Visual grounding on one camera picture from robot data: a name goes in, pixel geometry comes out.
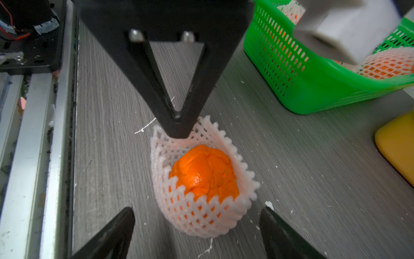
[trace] white paint speck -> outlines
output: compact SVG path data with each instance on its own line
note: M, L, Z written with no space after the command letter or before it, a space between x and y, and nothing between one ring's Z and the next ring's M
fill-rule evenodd
M267 207L271 208L271 209L272 209L272 211L274 211L273 204L272 204L270 201L265 201L265 205L266 205Z
M137 133L139 133L139 132L144 132L144 129L146 127L148 127L151 123L153 123L155 120L156 120L156 118L153 118L152 121L150 121L147 125L145 125L144 127L142 127L139 131L135 132L134 135L137 134Z
M197 256L197 258L200 258L200 256L202 256L203 254L205 254L205 253L210 253L210 251L211 251L211 249L213 248L213 239L212 238L210 238L210 247L209 247L209 249L207 249L207 250L205 250L203 253L201 253L201 254L199 254L198 256Z

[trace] metal screw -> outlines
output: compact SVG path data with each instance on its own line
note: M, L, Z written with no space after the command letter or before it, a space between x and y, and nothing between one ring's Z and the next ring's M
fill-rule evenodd
M128 34L130 42L133 43L141 43L145 41L144 35L140 30L137 29L131 29Z
M185 31L181 35L181 41L184 43L194 43L195 42L195 36L194 33L191 31Z
M26 60L24 59L23 56L17 56L15 59L16 59L17 64L23 65L26 63Z

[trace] orange in basket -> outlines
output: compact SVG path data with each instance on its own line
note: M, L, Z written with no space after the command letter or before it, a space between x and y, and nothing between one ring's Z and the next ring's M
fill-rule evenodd
M239 195L230 158L220 149L199 145L174 163L169 178L178 177L177 188L185 186L184 194L194 193L194 201L206 195L207 202L219 196L219 202Z

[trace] yellow object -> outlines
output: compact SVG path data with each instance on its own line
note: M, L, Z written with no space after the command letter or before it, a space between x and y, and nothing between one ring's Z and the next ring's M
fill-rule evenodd
M414 111L380 128L375 142L384 157L414 186Z

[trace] green plastic basket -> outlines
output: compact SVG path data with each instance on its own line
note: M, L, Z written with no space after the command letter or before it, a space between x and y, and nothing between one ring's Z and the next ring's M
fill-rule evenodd
M309 114L414 85L414 74L375 80L317 56L292 37L294 24L276 7L287 3L256 0L244 40L245 52L287 109ZM413 28L404 18L374 53L414 46Z

